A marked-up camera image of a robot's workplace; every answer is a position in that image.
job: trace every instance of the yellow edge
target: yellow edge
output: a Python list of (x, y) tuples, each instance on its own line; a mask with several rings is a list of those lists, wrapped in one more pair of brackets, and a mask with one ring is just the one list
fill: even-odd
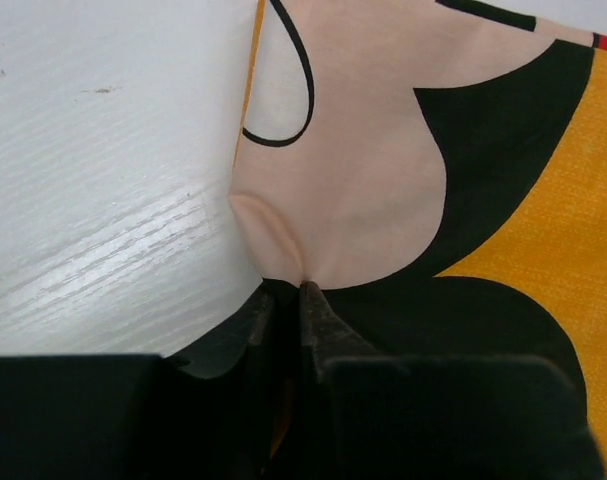
[(254, 32), (252, 33), (252, 45), (250, 48), (250, 64), (248, 66), (247, 80), (245, 82), (245, 99), (243, 100), (241, 125), (239, 126), (239, 134), (236, 139), (236, 149), (234, 151), (234, 162), (232, 163), (232, 168), (234, 168), (234, 165), (236, 165), (236, 157), (239, 154), (239, 145), (241, 143), (243, 125), (245, 124), (245, 113), (247, 112), (247, 106), (250, 103), (252, 77), (254, 76), (254, 65), (256, 64), (256, 52), (259, 49), (259, 36), (261, 33), (261, 25), (263, 24), (263, 14), (265, 13), (265, 1), (266, 0), (259, 0), (256, 6), (256, 16), (254, 17)]

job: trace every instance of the white wooden surface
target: white wooden surface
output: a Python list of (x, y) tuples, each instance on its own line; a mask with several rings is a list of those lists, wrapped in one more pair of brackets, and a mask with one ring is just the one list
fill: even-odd
[[(607, 33), (607, 1), (492, 3)], [(170, 354), (258, 284), (225, 194), (254, 0), (0, 0), (0, 354)]]

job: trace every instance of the cartoon eye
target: cartoon eye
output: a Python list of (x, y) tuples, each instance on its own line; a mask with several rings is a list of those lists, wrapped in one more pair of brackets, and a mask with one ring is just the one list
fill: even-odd
[(280, 0), (265, 6), (243, 134), (284, 147), (305, 132), (314, 109), (314, 81), (305, 47)]

